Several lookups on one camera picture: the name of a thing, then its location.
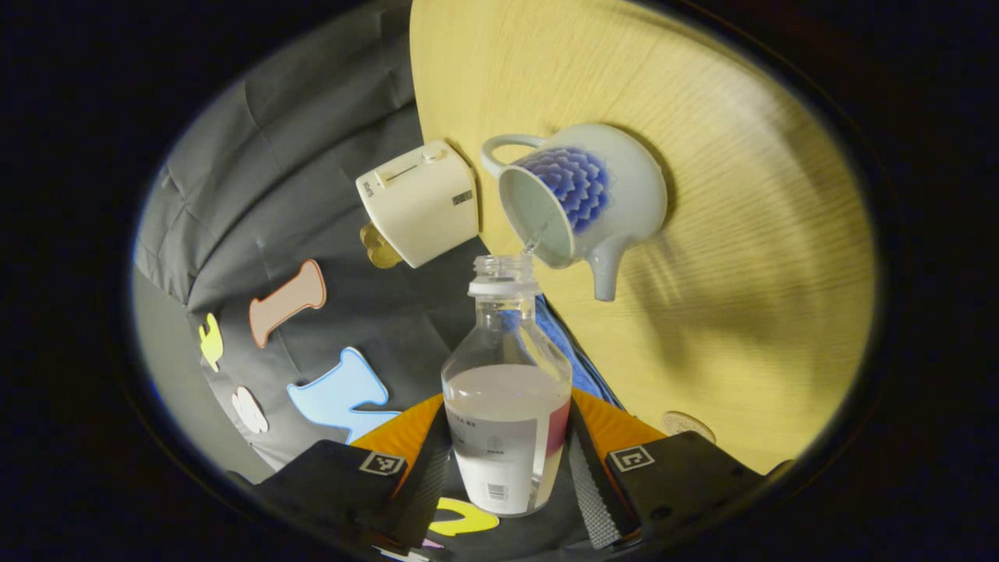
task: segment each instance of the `blue cloth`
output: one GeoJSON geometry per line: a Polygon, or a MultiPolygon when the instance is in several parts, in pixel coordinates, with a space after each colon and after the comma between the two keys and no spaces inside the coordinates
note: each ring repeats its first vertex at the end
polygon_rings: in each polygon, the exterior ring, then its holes
{"type": "Polygon", "coordinates": [[[610,391],[610,387],[597,372],[596,367],[589,361],[586,354],[572,339],[565,325],[548,306],[548,301],[545,300],[544,295],[537,296],[534,308],[536,309],[537,325],[572,364],[572,386],[623,410],[624,407],[610,391]]]}

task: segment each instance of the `plastic bottle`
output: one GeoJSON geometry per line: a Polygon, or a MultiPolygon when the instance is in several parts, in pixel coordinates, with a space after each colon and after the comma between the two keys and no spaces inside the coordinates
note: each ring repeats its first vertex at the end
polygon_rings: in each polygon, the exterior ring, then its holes
{"type": "Polygon", "coordinates": [[[551,495],[572,368],[534,322],[529,255],[480,256],[469,295],[476,327],[441,370],[455,455],[472,503],[529,515],[551,495]]]}

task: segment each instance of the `bottle neck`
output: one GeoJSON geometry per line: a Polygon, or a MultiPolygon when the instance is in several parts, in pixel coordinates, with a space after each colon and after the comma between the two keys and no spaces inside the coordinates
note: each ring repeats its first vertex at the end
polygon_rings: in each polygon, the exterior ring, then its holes
{"type": "Polygon", "coordinates": [[[490,297],[476,299],[476,325],[487,330],[509,330],[534,322],[533,297],[490,297]]]}

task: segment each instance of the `blue floral pattern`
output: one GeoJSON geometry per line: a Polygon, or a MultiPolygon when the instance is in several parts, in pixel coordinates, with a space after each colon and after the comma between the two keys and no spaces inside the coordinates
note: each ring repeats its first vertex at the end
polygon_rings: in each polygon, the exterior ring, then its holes
{"type": "Polygon", "coordinates": [[[551,190],[579,234],[600,217],[613,181],[602,158],[571,146],[537,150],[514,162],[551,190]]]}

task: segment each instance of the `wooden table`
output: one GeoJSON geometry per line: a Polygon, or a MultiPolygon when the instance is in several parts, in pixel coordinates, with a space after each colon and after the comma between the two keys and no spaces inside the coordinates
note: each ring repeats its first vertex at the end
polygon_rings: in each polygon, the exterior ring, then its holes
{"type": "Polygon", "coordinates": [[[585,263],[535,260],[541,288],[639,419],[688,413],[757,471],[798,455],[854,380],[876,281],[856,180],[809,110],[710,36],[615,0],[416,0],[411,49],[424,137],[476,164],[493,253],[520,248],[487,138],[600,122],[660,159],[669,213],[625,254],[617,299],[593,299],[585,263]]]}

